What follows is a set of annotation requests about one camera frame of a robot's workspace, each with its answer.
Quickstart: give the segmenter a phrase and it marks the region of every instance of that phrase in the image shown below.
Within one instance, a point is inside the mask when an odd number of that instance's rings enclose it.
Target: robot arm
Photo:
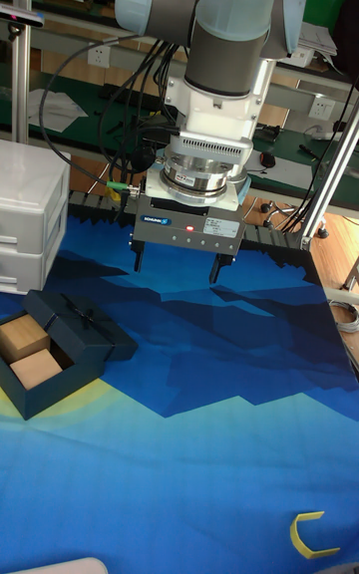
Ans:
[[[276,60],[297,46],[304,6],[305,0],[116,0],[121,27],[189,48],[184,78],[170,77],[167,88],[179,134],[166,148],[163,170],[148,171],[138,242],[235,255],[255,126]]]

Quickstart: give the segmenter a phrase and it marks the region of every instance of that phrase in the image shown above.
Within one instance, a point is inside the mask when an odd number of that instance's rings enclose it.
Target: black box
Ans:
[[[100,377],[106,362],[130,359],[138,347],[86,297],[30,291],[23,305],[26,310],[0,320],[0,326],[29,313],[50,335],[50,353],[63,369],[26,390],[0,353],[0,387],[25,420]]]

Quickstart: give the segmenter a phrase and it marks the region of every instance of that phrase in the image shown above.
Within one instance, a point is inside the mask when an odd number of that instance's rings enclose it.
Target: yellow c-shaped piece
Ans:
[[[105,188],[105,197],[111,197],[115,202],[121,201],[121,194],[114,191],[112,188]]]
[[[291,541],[295,549],[298,550],[298,552],[305,558],[320,558],[321,556],[332,556],[333,554],[336,554],[336,552],[339,552],[340,550],[340,547],[333,547],[333,549],[330,550],[318,550],[315,552],[311,550],[309,547],[307,547],[305,543],[303,543],[298,534],[298,528],[297,528],[298,521],[313,521],[317,518],[321,518],[323,514],[324,512],[306,512],[304,514],[297,514],[290,526]]]

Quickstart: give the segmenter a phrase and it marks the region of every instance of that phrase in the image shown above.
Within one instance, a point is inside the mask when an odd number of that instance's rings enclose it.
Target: yellow curved object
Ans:
[[[333,547],[329,550],[311,550],[303,541],[298,534],[297,522],[298,521],[314,521],[317,518],[321,518],[324,512],[305,512],[303,514],[297,514],[290,526],[290,538],[291,541],[298,552],[305,558],[321,558],[322,556],[332,556],[339,552],[340,547]]]

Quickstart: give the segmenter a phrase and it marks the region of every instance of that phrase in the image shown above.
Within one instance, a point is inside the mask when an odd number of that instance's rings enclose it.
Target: workbench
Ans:
[[[45,89],[50,76],[37,71],[30,72],[30,88]],[[0,65],[0,86],[11,87],[11,68]],[[105,100],[99,98],[100,86],[83,83],[70,78],[59,77],[54,83],[53,91],[65,92],[88,114],[88,118],[78,118],[64,132],[57,134],[50,132],[50,138],[59,148],[68,150],[72,154],[79,154],[93,159],[101,159],[98,149],[98,122],[99,114],[106,105]],[[131,116],[136,113],[136,109],[129,109]],[[123,105],[114,103],[105,118],[103,141],[109,153],[114,153],[119,147],[117,138],[121,138],[121,130],[108,135],[106,131],[113,128],[121,119]],[[5,140],[11,139],[11,102],[0,100],[0,136]],[[39,127],[30,126],[31,144],[45,145]],[[260,151],[273,150],[277,157],[283,157],[293,161],[293,168],[297,163],[310,164],[315,167],[312,158],[299,149],[300,144],[311,148],[314,153],[322,155],[326,143],[312,141],[303,134],[291,131],[283,131],[274,144],[254,139],[254,147]],[[333,155],[336,143],[333,143],[332,150],[328,153],[328,159]],[[353,155],[350,165],[359,170],[359,155]],[[250,174],[252,184],[250,193],[265,199],[272,198],[276,201],[299,204],[304,196],[305,190],[289,186],[288,184],[276,182],[270,177],[270,169],[266,180],[257,177],[255,173]],[[359,195],[358,179],[343,176],[336,190],[334,199],[328,207],[328,212],[338,214],[349,214],[351,217],[359,217]]]
[[[0,391],[0,573],[86,556],[110,574],[308,574],[359,559],[359,385],[309,253],[210,253],[70,217],[46,290],[85,295],[138,343],[24,422]],[[0,317],[21,297],[0,295]],[[313,550],[289,528],[298,513]]]

